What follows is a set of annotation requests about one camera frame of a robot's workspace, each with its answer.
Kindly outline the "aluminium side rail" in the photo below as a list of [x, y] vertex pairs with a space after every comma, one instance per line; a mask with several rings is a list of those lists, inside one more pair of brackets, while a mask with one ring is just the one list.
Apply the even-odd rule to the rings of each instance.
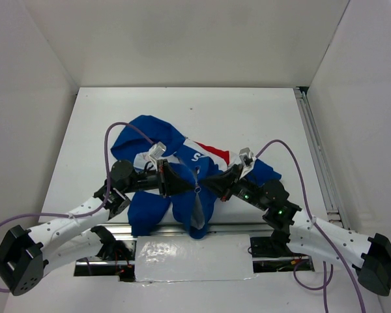
[[294, 87], [293, 91], [304, 125], [328, 220], [332, 224], [350, 230], [351, 225], [341, 203], [340, 195], [332, 177], [332, 172], [328, 166], [328, 160], [323, 149], [317, 124], [311, 112], [311, 107], [307, 98], [308, 89], [309, 87]]

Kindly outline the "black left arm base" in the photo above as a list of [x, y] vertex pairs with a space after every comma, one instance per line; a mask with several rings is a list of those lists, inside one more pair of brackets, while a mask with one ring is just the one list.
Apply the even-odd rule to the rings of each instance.
[[112, 276], [120, 282], [135, 282], [135, 239], [123, 241], [128, 252], [117, 249], [108, 258], [88, 257], [75, 263], [74, 277]]

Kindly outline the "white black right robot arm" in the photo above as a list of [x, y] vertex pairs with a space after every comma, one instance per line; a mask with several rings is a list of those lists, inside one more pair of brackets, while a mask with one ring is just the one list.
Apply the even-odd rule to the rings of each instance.
[[241, 176], [240, 166], [201, 180], [222, 201], [235, 196], [264, 211], [263, 220], [274, 229], [274, 253], [304, 254], [355, 271], [361, 286], [380, 296], [391, 291], [391, 242], [380, 233], [370, 237], [309, 216], [289, 201], [289, 193], [277, 179], [261, 185]]

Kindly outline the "blue white red jacket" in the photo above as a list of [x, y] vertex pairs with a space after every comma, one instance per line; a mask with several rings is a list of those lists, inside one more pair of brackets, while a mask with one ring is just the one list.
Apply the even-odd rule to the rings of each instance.
[[190, 237], [203, 238], [218, 199], [205, 181], [242, 164], [238, 154], [195, 142], [151, 115], [123, 124], [110, 152], [112, 188], [133, 195], [134, 237], [150, 235], [171, 210]]

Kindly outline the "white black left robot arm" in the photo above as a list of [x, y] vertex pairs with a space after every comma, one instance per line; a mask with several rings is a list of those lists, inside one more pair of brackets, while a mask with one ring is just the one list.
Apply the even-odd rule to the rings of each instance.
[[104, 227], [130, 205], [127, 194], [158, 190], [166, 197], [194, 188], [166, 160], [140, 172], [127, 160], [116, 161], [103, 187], [77, 208], [29, 229], [17, 225], [8, 230], [0, 244], [0, 277], [10, 293], [19, 296], [73, 261], [92, 257], [129, 261], [131, 250]]

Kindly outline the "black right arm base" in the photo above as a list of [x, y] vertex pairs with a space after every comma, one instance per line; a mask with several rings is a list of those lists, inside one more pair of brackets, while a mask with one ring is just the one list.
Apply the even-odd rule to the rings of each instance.
[[250, 237], [248, 253], [252, 256], [254, 273], [284, 273], [313, 271], [309, 257], [294, 253], [285, 246], [279, 246], [272, 237]]

